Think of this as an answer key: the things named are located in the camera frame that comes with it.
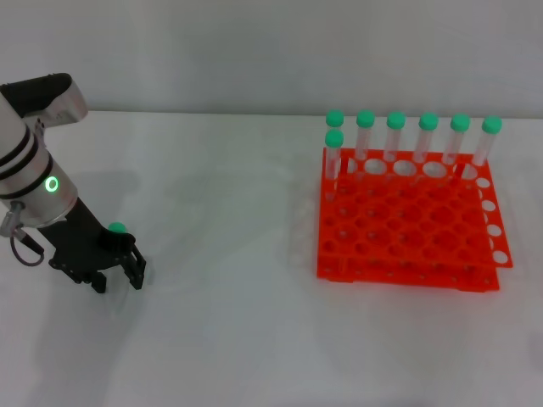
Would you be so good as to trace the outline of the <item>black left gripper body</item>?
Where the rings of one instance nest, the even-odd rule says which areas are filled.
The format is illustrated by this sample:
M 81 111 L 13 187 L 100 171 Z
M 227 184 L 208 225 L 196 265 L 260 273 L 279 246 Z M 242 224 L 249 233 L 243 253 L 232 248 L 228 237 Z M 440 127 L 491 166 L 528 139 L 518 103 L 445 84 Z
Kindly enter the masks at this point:
M 65 216 L 38 231 L 54 247 L 49 264 L 77 284 L 105 285 L 104 270 L 119 266 L 129 282 L 136 283 L 136 239 L 128 232 L 102 226 L 82 202 Z

